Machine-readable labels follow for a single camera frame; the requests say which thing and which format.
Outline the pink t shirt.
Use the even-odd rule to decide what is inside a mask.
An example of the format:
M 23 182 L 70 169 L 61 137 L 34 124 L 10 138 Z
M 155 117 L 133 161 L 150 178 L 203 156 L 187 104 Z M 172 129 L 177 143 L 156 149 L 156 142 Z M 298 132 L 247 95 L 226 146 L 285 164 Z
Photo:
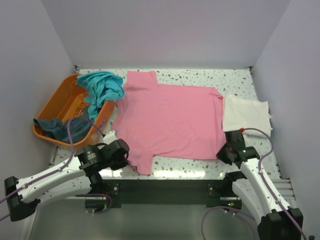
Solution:
M 214 87 L 163 84 L 154 71 L 129 71 L 112 123 L 129 164 L 150 175 L 155 156 L 214 160 L 226 142 L 223 97 Z

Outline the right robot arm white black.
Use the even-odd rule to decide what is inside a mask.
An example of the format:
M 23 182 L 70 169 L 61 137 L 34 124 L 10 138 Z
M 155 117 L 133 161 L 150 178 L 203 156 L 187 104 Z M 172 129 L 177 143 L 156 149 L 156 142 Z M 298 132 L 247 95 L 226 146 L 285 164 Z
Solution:
M 264 156 L 246 146 L 243 132 L 243 128 L 227 131 L 226 143 L 216 155 L 225 164 L 238 167 L 225 175 L 220 190 L 227 196 L 238 196 L 246 205 L 261 240 L 306 240 L 302 212 L 277 190 L 263 167 Z

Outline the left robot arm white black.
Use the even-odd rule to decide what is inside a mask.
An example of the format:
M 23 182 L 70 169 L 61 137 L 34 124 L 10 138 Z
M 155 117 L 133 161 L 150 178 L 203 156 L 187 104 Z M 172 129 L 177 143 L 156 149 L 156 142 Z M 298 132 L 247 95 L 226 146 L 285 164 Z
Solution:
M 70 159 L 36 175 L 21 179 L 8 177 L 4 181 L 3 199 L 8 206 L 7 217 L 17 222 L 55 199 L 77 195 L 103 197 L 111 204 L 100 171 L 126 167 L 129 151 L 123 139 L 88 145 L 72 154 Z

